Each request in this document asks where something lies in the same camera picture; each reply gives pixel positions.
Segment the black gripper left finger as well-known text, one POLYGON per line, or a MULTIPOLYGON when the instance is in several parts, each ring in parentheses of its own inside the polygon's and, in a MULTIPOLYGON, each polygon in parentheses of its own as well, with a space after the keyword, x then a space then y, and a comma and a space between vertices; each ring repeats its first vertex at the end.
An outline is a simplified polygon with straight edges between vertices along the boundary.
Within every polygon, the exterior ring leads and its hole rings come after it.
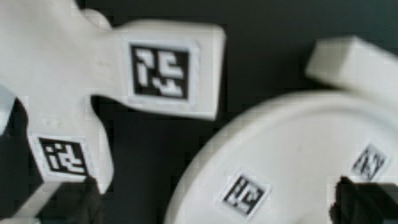
POLYGON ((105 224, 97 179, 45 183, 34 191, 8 224, 105 224))

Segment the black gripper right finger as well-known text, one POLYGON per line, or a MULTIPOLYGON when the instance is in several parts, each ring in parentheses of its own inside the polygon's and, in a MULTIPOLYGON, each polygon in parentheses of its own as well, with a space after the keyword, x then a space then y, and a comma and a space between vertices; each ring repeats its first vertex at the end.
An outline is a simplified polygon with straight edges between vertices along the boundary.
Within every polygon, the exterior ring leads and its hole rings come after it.
POLYGON ((333 224, 398 224, 398 185, 344 177, 329 216, 333 224))

